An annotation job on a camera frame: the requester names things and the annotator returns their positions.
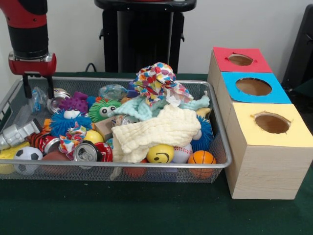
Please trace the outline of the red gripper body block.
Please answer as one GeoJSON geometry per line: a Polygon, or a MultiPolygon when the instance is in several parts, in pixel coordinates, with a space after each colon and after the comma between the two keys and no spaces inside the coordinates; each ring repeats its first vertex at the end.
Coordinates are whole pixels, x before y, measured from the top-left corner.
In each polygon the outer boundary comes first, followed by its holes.
{"type": "Polygon", "coordinates": [[[15,75],[40,75],[52,76],[56,71],[57,59],[55,53],[48,53],[43,58],[21,59],[9,53],[8,64],[11,72],[15,75]]]}

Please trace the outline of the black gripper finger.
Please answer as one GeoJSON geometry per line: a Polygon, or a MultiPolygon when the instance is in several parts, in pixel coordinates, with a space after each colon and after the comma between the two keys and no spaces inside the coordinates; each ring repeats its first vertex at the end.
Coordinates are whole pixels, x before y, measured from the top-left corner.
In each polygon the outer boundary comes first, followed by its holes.
{"type": "Polygon", "coordinates": [[[47,76],[46,79],[48,82],[48,88],[47,88],[48,98],[53,99],[54,98],[54,85],[53,85],[52,76],[47,76]]]}
{"type": "Polygon", "coordinates": [[[24,74],[22,76],[22,81],[23,81],[23,89],[24,89],[25,97],[28,99],[31,99],[32,98],[32,90],[31,90],[31,87],[30,87],[29,82],[28,82],[28,75],[27,74],[24,74]]]}

